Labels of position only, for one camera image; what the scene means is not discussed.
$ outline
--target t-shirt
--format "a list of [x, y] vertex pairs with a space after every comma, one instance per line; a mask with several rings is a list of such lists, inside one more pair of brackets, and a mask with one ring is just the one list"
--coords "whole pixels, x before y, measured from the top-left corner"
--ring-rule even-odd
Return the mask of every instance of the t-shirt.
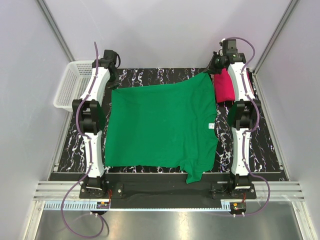
[[180, 166], [187, 183], [213, 168], [217, 110], [207, 73], [175, 84], [116, 89], [111, 104], [106, 166]]

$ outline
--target pink garment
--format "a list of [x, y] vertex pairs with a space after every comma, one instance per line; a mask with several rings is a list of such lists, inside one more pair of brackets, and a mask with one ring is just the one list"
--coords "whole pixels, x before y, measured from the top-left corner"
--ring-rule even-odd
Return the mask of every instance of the pink garment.
[[215, 98], [217, 103], [235, 101], [235, 91], [229, 73], [224, 68], [221, 74], [215, 74], [213, 79]]

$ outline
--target white plastic basket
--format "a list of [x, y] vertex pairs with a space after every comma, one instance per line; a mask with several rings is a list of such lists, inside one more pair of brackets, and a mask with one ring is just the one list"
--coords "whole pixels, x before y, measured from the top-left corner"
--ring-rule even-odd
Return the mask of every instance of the white plastic basket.
[[93, 60], [72, 61], [65, 70], [53, 105], [72, 112], [72, 101], [85, 92], [92, 75]]

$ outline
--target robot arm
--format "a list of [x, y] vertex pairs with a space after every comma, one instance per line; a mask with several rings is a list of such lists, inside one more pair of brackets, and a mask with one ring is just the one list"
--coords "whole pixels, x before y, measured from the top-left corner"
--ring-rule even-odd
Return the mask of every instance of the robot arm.
[[208, 73], [221, 74], [222, 69], [227, 69], [233, 84], [235, 102], [228, 114], [228, 125], [233, 135], [233, 163], [228, 188], [231, 193], [245, 193], [252, 187], [251, 177], [245, 166], [245, 162], [247, 164], [249, 162], [250, 149], [250, 132], [247, 131], [253, 128], [257, 119], [256, 110], [250, 99], [258, 108], [261, 107], [261, 103], [251, 91], [247, 71], [244, 69], [242, 72], [246, 58], [243, 53], [238, 53], [236, 40], [227, 39], [220, 44], [222, 52], [221, 54], [213, 52]]
[[78, 116], [79, 127], [84, 133], [82, 137], [85, 146], [86, 172], [88, 172], [91, 159], [91, 170], [83, 181], [82, 192], [94, 189], [96, 192], [104, 194], [107, 191], [101, 151], [101, 135], [106, 126], [106, 116], [101, 105], [106, 85], [112, 88], [117, 84], [118, 74], [115, 65], [118, 57], [119, 55], [115, 51], [105, 50], [103, 58], [98, 60], [98, 66], [96, 66], [96, 61], [92, 63], [92, 75], [83, 95], [80, 99], [75, 99], [72, 102], [73, 114], [76, 116], [81, 102], [88, 96]]

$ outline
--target gray wall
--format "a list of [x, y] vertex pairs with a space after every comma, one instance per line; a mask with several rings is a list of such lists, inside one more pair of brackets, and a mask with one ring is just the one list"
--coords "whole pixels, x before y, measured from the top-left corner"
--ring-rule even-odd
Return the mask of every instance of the gray wall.
[[320, 1], [297, 5], [258, 72], [291, 179], [320, 236]]
[[[222, 38], [256, 47], [255, 66], [290, 0], [46, 0], [77, 60], [92, 42], [112, 49], [123, 68], [206, 67]], [[251, 49], [239, 42], [247, 55]]]
[[0, 239], [15, 240], [63, 124], [53, 98], [67, 60], [34, 0], [2, 1], [0, 33]]

